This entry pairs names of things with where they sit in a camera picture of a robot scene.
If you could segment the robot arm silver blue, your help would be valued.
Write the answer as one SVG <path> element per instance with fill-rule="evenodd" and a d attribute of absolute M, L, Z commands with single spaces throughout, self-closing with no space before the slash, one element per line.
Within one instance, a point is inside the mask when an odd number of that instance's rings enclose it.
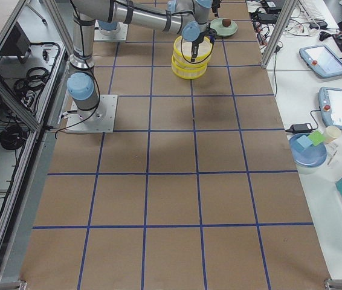
<path fill-rule="evenodd" d="M 99 120 L 106 109 L 94 77 L 93 43 L 96 21 L 138 25 L 179 34 L 192 43 L 192 58 L 198 55 L 200 43 L 212 30 L 208 15 L 211 1 L 169 1 L 165 10 L 133 1 L 72 1 L 73 52 L 69 57 L 68 92 L 77 106 L 82 123 Z"/>
<path fill-rule="evenodd" d="M 96 20 L 122 22 L 182 34 L 199 34 L 205 30 L 211 1 L 170 1 L 167 9 L 151 7 L 134 1 L 97 1 Z"/>

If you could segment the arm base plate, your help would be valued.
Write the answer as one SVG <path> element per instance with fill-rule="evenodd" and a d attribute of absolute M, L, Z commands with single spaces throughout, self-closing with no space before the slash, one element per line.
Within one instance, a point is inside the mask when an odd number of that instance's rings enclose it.
<path fill-rule="evenodd" d="M 125 42 L 127 33 L 127 24 L 119 22 L 116 30 L 104 30 L 97 22 L 94 30 L 94 42 Z"/>
<path fill-rule="evenodd" d="M 71 110 L 76 112 L 69 114 L 64 132 L 69 134 L 112 133 L 117 103 L 118 95 L 102 94 L 96 112 L 89 117 L 92 111 L 78 110 L 75 101 L 72 101 Z"/>

